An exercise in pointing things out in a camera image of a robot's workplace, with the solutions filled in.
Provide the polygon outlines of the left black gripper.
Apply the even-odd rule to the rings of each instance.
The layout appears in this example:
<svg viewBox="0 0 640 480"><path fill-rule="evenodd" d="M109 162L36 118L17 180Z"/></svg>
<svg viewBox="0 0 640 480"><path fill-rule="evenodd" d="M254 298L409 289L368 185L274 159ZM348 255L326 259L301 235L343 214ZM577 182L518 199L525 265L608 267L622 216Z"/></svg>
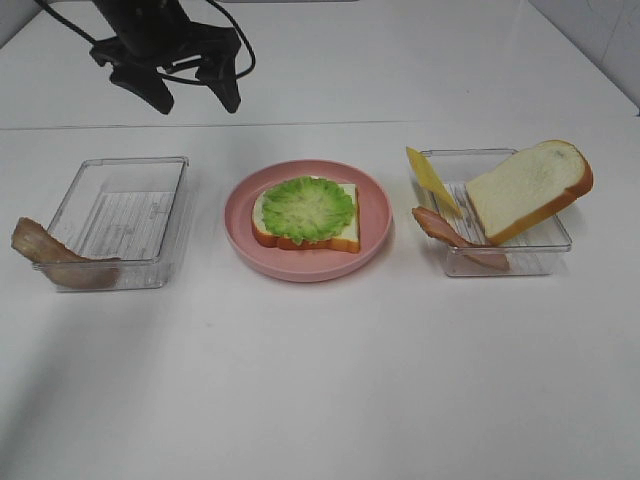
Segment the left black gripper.
<svg viewBox="0 0 640 480"><path fill-rule="evenodd" d="M241 97L235 60L240 38L233 28L195 22L178 1L96 1L94 5L115 32L90 50L100 66L135 64L174 73L190 66L188 58L198 57L195 77L228 113L238 110ZM109 80L164 115L174 106L169 89L154 72L114 67Z"/></svg>

